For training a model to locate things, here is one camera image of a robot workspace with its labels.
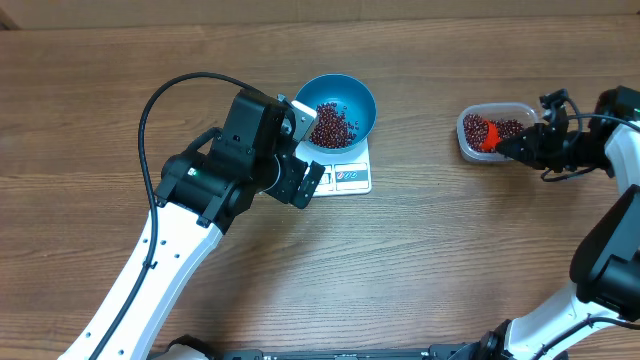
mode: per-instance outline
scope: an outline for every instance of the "scale label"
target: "scale label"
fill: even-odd
[[[336,165],[336,190],[366,189],[369,171],[366,163]]]

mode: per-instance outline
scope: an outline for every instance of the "red beans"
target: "red beans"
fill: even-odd
[[[356,135],[349,130],[360,128],[345,121],[344,110],[338,114],[337,106],[334,102],[318,105],[318,124],[309,138],[312,143],[327,149],[340,149],[353,143]]]
[[[496,125],[496,128],[498,129],[498,136],[503,140],[516,136],[524,130],[524,125],[522,125],[518,120],[500,119],[498,121],[489,121]],[[477,152],[496,152],[495,149],[487,151],[483,150],[481,147],[489,134],[489,125],[485,122],[485,119],[482,116],[478,114],[468,114],[464,117],[462,124],[464,126],[464,135],[467,139],[467,144],[469,144],[471,149]]]

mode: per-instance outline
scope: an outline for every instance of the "plastic container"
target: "plastic container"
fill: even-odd
[[[462,157],[474,163],[487,163],[487,162],[504,162],[512,159],[505,157],[498,153],[481,153],[477,152],[467,143],[467,139],[464,135],[463,120],[468,114],[478,114],[488,120],[518,120],[525,128],[532,126],[534,123],[540,122],[536,112],[528,105],[523,103],[490,103],[473,105],[466,108],[462,114],[458,117],[458,143],[460,144],[460,151]]]

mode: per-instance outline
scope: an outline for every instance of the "cable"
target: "cable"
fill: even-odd
[[[570,337],[570,336],[574,335],[575,333],[577,333],[578,331],[582,330],[582,328],[584,328],[585,326],[593,327],[593,324],[597,323],[597,322],[605,322],[605,323],[617,325],[617,326],[620,326],[620,327],[623,327],[623,328],[626,328],[626,329],[631,329],[631,330],[640,330],[640,324],[633,324],[633,323],[629,323],[629,322],[625,322],[625,321],[609,319],[609,318],[606,318],[606,317],[588,318],[588,319],[580,322],[576,326],[572,327],[571,329],[569,329],[564,334],[560,335],[558,338],[553,340],[551,343],[543,346],[542,350],[540,350],[540,352],[537,353],[536,356],[534,356],[532,360],[539,360],[547,352],[549,352],[549,350],[553,349],[554,346],[558,345],[562,341],[566,340],[568,337]]]
[[[147,101],[147,105],[144,107],[144,110],[142,111],[142,116],[140,117],[140,125],[138,126],[138,157],[140,158],[140,168],[142,169],[144,187],[145,187],[145,190],[147,191],[147,199],[149,200],[149,212],[151,213],[151,238],[149,239],[149,251],[147,251],[147,256],[144,262],[142,263],[142,270],[140,270],[138,279],[133,285],[133,288],[131,289],[129,296],[127,296],[127,299],[122,305],[122,308],[120,308],[118,315],[116,315],[115,319],[113,319],[113,322],[109,326],[109,329],[107,329],[107,332],[105,332],[104,336],[96,346],[95,350],[93,350],[93,353],[89,357],[89,360],[96,360],[98,356],[100,356],[100,353],[109,342],[109,339],[111,338],[113,333],[116,331],[116,329],[118,328],[118,325],[120,325],[120,322],[122,321],[125,314],[127,313],[127,310],[129,310],[129,307],[133,303],[133,300],[135,299],[136,295],[138,294],[138,291],[140,290],[140,287],[142,286],[142,282],[144,281],[145,276],[147,276],[147,272],[149,271],[149,268],[155,267],[155,265],[152,265],[152,261],[153,261],[153,254],[156,249],[156,242],[158,240],[158,208],[156,207],[156,199],[155,199],[155,195],[153,194],[153,186],[151,185],[151,176],[149,175],[147,157],[144,151],[144,130],[147,125],[147,118],[149,117],[149,112],[151,112],[151,108],[153,107],[153,104],[155,104],[156,100],[158,100],[160,95],[162,95],[162,93],[165,92],[168,88],[170,88],[171,86],[179,82],[189,80],[189,79],[195,79],[195,78],[211,78],[211,79],[223,80],[223,81],[227,81],[232,84],[238,85],[244,89],[258,91],[262,93],[260,90],[254,88],[253,86],[247,85],[242,81],[236,80],[226,75],[209,73],[209,72],[196,72],[196,73],[178,76],[172,80],[167,81],[158,90],[156,90],[156,92],[153,93],[149,101]]]
[[[598,167],[596,166],[592,166],[590,168],[586,168],[586,169],[582,169],[580,171],[576,171],[574,173],[568,174],[568,175],[561,175],[561,176],[556,176],[553,178],[548,178],[547,175],[549,175],[549,173],[551,172],[551,169],[548,169],[547,171],[543,172],[542,175],[540,175],[540,179],[542,179],[542,181],[544,182],[557,182],[557,181],[562,181],[562,180],[569,180],[571,178],[580,176],[580,175],[584,175],[584,174],[588,174],[590,172],[592,172],[593,170],[597,169]]]
[[[565,149],[571,148],[573,145],[575,145],[576,141],[578,141],[578,138],[580,136],[582,136],[582,128],[583,128],[583,126],[582,126],[582,118],[583,118],[583,116],[582,116],[582,113],[580,112],[580,109],[578,109],[578,105],[576,105],[575,101],[573,101],[569,97],[563,97],[562,99],[564,101],[568,102],[569,105],[571,106],[571,108],[573,109],[573,112],[576,113],[575,119],[578,119],[578,132],[573,136],[573,138],[571,139],[571,141],[569,141],[569,143],[567,144],[566,147],[563,146],[562,149],[560,149],[560,150],[558,150],[558,151],[556,151],[554,153],[551,153],[551,154],[544,154],[544,153],[539,154],[540,158],[543,158],[543,159],[547,158],[548,159],[548,158],[553,158],[553,157],[562,155],[562,153],[564,152]],[[556,115],[557,115],[556,108],[552,106],[551,107],[551,120],[549,120],[549,124],[551,126],[555,125]],[[573,115],[572,116],[568,116],[567,120],[570,120],[572,117],[573,117]]]
[[[627,121],[627,120],[623,120],[614,116],[608,116],[608,115],[600,115],[600,114],[580,114],[580,115],[572,115],[569,116],[569,119],[582,119],[582,118],[596,118],[596,119],[604,119],[604,120],[610,120],[613,121],[615,123],[621,124],[621,125],[625,125],[628,126],[630,128],[632,128],[633,130],[640,132],[640,126],[632,123],[631,121]]]
[[[198,151],[204,144],[208,143],[209,140],[213,139],[216,134],[222,133],[222,129],[218,127],[212,127],[211,129],[202,133],[202,135],[198,136],[195,140],[187,146],[187,151]]]

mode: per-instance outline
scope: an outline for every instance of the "wooden table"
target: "wooden table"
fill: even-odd
[[[147,216],[142,108],[166,80],[216,71],[294,96],[340,72],[379,115],[373,191],[299,211],[258,196],[185,288],[156,341],[219,349],[409,348],[476,341],[568,281],[576,246],[617,199],[602,172],[545,184],[466,163],[458,114],[562,87],[584,110],[640,88],[637,16],[185,26],[0,33],[0,357],[50,359],[80,334]],[[222,125],[237,89],[197,80],[154,107],[164,161]],[[575,359],[635,359],[603,331]]]

